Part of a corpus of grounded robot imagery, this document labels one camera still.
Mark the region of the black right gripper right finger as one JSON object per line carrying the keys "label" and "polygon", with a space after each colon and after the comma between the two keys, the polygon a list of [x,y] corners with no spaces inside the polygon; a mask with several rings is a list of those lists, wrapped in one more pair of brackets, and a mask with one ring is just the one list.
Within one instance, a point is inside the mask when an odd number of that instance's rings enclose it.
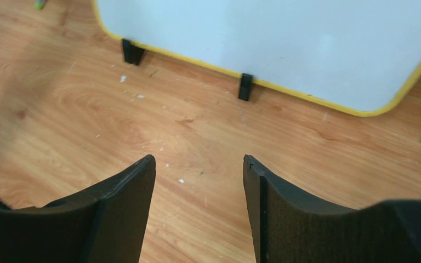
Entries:
{"label": "black right gripper right finger", "polygon": [[421,199],[351,209],[291,184],[250,155],[243,186],[257,262],[421,262]]}

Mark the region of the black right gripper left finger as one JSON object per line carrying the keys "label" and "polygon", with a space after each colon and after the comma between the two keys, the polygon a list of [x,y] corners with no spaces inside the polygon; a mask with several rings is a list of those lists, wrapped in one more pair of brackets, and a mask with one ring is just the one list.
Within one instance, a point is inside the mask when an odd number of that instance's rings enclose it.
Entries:
{"label": "black right gripper left finger", "polygon": [[138,262],[155,177],[147,155],[40,208],[0,199],[0,262]]}

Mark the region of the yellow framed whiteboard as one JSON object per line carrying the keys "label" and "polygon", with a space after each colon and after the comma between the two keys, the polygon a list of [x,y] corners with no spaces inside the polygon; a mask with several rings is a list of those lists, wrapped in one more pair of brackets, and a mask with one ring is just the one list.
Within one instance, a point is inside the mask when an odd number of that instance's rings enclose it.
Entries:
{"label": "yellow framed whiteboard", "polygon": [[112,38],[354,116],[421,76],[421,1],[94,1]]}

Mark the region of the green whiteboard marker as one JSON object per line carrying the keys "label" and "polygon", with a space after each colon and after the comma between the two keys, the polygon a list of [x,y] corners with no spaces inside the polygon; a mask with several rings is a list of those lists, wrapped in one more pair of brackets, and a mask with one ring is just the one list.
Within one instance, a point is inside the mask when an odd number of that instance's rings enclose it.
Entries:
{"label": "green whiteboard marker", "polygon": [[43,7],[45,6],[46,2],[47,2],[46,0],[35,0],[34,6],[35,6],[36,9],[42,10]]}

